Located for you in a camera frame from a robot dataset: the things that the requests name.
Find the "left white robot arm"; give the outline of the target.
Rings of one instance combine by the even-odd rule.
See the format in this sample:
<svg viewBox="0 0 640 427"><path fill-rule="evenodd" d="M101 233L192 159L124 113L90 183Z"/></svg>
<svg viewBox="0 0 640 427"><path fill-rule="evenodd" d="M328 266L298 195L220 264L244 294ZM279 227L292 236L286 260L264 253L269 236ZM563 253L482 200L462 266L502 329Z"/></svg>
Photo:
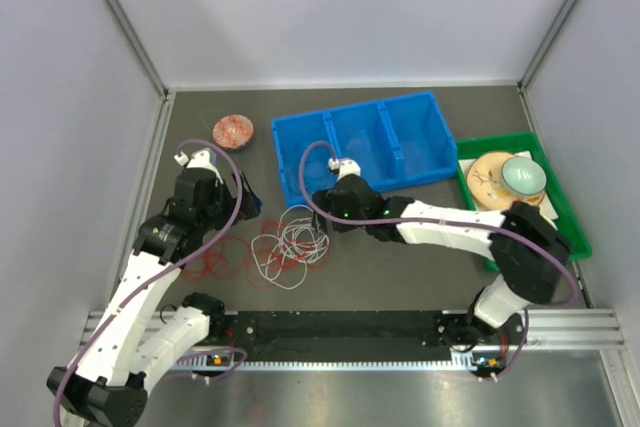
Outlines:
<svg viewBox="0 0 640 427"><path fill-rule="evenodd" d="M143 334L165 292L184 265L208 250L240 220L257 217L261 202L243 172L233 173L230 193L216 168L186 167L163 210L139 228L127 267L92 337L68 366L52 369L53 420L68 412L100 426L133 426L161 377L201 343L221 342L234 354L231 322L222 301L187 295L173 318L149 339Z"/></svg>

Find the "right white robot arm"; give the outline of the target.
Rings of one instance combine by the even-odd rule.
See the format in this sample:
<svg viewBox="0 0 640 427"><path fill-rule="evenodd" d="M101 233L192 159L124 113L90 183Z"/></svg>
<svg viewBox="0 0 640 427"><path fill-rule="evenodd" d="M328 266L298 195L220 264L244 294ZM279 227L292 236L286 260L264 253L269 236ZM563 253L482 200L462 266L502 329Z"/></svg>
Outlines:
<svg viewBox="0 0 640 427"><path fill-rule="evenodd" d="M539 208L519 201L497 211L441 208L409 197L385 197L362 177L348 174L314 192L311 207L321 228L361 228L381 242L437 245L494 262L499 273L459 321L455 344L490 342L514 314L551 304L570 257L568 240Z"/></svg>

